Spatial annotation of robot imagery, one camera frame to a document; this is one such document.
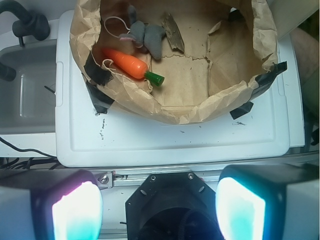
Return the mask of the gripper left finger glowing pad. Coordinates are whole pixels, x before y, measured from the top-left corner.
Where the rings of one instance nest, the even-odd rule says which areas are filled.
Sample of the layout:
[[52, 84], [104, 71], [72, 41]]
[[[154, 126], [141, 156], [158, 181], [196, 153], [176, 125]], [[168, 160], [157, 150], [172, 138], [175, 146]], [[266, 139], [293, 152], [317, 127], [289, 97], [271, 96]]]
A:
[[0, 173], [2, 240], [96, 240], [102, 220], [102, 194], [88, 170]]

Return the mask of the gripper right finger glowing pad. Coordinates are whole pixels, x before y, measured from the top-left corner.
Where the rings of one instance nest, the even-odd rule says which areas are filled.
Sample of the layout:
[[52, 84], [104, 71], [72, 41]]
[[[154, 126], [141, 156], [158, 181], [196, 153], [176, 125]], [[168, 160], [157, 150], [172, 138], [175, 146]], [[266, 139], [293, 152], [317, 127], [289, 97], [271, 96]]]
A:
[[228, 165], [219, 177], [215, 208], [226, 240], [318, 240], [320, 168]]

